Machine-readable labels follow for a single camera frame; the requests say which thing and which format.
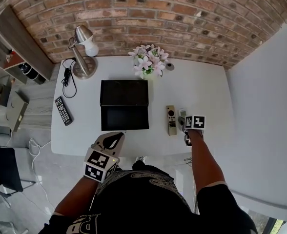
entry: black remote control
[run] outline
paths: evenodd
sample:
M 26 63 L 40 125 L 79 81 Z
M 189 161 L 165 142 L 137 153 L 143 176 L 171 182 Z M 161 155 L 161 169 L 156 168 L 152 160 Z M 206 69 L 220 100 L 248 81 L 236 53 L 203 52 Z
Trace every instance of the black remote control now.
M 63 103 L 62 97 L 58 97 L 57 99 L 55 99 L 55 103 L 56 103 L 57 109 L 61 115 L 61 118 L 64 124 L 66 126 L 70 125 L 72 123 L 72 119 L 69 113 L 67 112 L 67 109 Z

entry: brick wall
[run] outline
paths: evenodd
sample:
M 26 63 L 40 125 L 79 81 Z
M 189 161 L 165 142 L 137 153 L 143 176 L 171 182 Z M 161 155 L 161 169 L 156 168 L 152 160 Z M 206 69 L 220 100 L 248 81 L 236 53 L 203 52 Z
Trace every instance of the brick wall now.
M 0 10 L 8 4 L 53 62 L 73 56 L 68 39 L 84 24 L 99 56 L 154 43 L 229 69 L 287 23 L 287 0 L 0 0 Z

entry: lamp base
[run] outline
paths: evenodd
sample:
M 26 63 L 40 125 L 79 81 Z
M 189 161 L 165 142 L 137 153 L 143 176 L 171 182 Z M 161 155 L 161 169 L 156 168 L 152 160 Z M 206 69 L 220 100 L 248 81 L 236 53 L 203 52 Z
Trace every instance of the lamp base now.
M 97 69 L 97 65 L 95 60 L 92 57 L 84 57 L 84 60 L 87 64 L 88 73 L 84 73 L 84 71 L 79 66 L 78 62 L 76 62 L 73 66 L 73 74 L 81 80 L 88 79 L 94 75 Z

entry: white wall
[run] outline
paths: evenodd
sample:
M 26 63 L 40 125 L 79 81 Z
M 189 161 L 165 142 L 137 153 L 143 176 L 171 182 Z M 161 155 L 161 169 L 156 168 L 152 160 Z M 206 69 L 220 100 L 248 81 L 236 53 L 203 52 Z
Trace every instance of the white wall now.
M 215 157 L 239 204 L 287 221 L 287 25 L 227 79 L 236 143 Z

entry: gold remote control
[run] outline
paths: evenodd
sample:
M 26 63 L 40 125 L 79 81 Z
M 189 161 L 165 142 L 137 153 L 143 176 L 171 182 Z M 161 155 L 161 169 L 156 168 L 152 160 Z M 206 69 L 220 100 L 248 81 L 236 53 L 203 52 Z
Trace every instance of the gold remote control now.
M 176 129 L 176 117 L 174 106 L 166 106 L 167 109 L 167 122 L 168 122 L 168 134 L 170 136 L 177 135 Z

